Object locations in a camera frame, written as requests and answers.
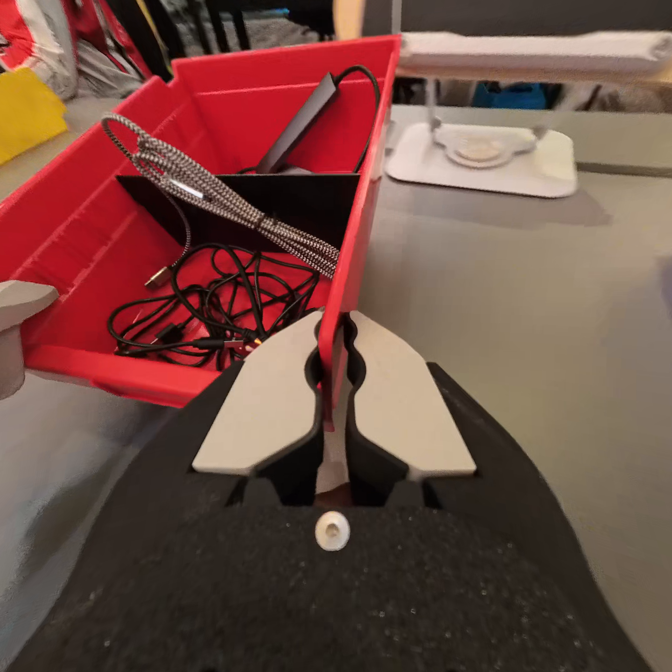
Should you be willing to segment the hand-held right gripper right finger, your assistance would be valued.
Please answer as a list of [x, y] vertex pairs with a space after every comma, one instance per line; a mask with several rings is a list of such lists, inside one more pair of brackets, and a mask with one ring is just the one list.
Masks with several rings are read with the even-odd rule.
[[375, 492], [401, 481], [474, 476], [475, 459], [425, 359], [357, 310], [345, 316], [343, 338], [349, 476]]

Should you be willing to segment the grey desk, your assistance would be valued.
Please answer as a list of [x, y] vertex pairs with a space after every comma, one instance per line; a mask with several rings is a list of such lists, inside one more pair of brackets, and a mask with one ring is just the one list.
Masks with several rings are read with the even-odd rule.
[[[621, 625], [670, 671], [671, 115], [552, 117], [581, 164], [572, 198], [383, 177], [359, 309], [525, 449]], [[3, 669], [173, 413], [31, 374], [1, 402]]]

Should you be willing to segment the white folding stand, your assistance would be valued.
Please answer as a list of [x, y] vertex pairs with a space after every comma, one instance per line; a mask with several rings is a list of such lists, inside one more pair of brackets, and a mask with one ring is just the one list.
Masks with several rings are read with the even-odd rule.
[[671, 68], [668, 31], [595, 31], [578, 36], [401, 35], [403, 74], [423, 77], [427, 121], [402, 131], [386, 165], [393, 180], [444, 188], [560, 198], [577, 189], [573, 141], [551, 129], [441, 122], [434, 84], [448, 75], [487, 75], [531, 83], [661, 83]]

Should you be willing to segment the yellow plastic bin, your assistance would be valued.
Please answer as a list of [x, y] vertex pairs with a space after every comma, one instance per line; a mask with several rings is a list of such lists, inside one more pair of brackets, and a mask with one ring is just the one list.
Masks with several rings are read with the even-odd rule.
[[1, 164], [68, 130], [66, 106], [29, 68], [1, 74]]

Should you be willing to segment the red plastic bin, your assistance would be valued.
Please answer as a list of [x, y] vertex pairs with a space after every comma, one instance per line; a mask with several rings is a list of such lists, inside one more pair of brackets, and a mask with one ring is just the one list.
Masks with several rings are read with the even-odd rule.
[[[173, 62], [174, 79], [154, 77], [117, 112], [214, 173], [255, 165], [327, 72], [361, 64], [372, 86], [348, 77], [291, 161], [314, 172], [345, 173], [373, 131], [351, 205], [338, 271], [316, 291], [326, 324], [318, 345], [334, 394], [345, 372], [337, 328], [357, 308], [381, 182], [399, 36], [324, 42]], [[181, 408], [216, 377], [206, 370], [113, 354], [112, 309], [140, 296], [179, 245], [119, 184], [132, 166], [96, 122], [1, 203], [1, 280], [54, 286], [59, 299], [21, 329], [26, 367], [46, 378], [119, 397]]]

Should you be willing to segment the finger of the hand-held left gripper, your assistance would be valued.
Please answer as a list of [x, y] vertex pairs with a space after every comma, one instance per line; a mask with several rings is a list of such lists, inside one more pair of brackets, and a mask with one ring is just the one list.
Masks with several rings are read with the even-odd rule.
[[29, 281], [1, 282], [1, 399], [22, 387], [25, 362], [21, 326], [58, 298], [53, 286]]

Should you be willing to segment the red white printed bag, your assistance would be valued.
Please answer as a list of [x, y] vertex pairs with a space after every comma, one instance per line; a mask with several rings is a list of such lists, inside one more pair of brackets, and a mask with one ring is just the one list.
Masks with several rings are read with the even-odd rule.
[[31, 69], [63, 102], [77, 93], [77, 51], [61, 1], [1, 2], [1, 70]]

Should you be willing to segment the black cable gold plug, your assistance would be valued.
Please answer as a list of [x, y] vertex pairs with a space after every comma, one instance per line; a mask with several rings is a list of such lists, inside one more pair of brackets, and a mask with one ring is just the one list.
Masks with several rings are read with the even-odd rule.
[[118, 358], [223, 372], [316, 309], [321, 274], [305, 262], [239, 246], [191, 246], [114, 308], [107, 331]]

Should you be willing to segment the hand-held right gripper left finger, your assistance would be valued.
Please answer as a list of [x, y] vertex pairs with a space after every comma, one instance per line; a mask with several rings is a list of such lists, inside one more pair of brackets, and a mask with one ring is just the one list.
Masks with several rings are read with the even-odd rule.
[[324, 446], [322, 318], [309, 313], [245, 358], [193, 459], [196, 472], [266, 478], [279, 492], [315, 485]]

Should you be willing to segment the grey hub with cable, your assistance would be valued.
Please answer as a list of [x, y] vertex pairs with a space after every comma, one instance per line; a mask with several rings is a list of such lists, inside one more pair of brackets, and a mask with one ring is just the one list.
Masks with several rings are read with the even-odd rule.
[[262, 160], [255, 166], [240, 169], [237, 174], [313, 174], [308, 169], [289, 164], [286, 159], [315, 125], [318, 118], [337, 98], [341, 83], [347, 77], [356, 73], [364, 75], [371, 82], [374, 91], [374, 115], [377, 115], [381, 100], [381, 91], [378, 80], [371, 70], [364, 65], [355, 64], [337, 75], [328, 72], [285, 129], [283, 129]]

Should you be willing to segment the black divider in red bin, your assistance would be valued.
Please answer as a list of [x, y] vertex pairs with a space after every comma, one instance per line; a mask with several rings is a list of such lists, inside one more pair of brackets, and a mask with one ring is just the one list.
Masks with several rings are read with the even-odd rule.
[[[359, 176], [353, 173], [220, 174], [217, 178], [264, 214], [336, 248], [342, 245], [359, 183]], [[116, 179], [176, 243], [186, 243], [183, 214], [192, 247], [220, 243], [250, 251], [282, 252], [278, 245], [242, 224], [206, 212], [181, 198], [173, 198], [177, 206], [170, 204], [145, 177], [118, 175]]]

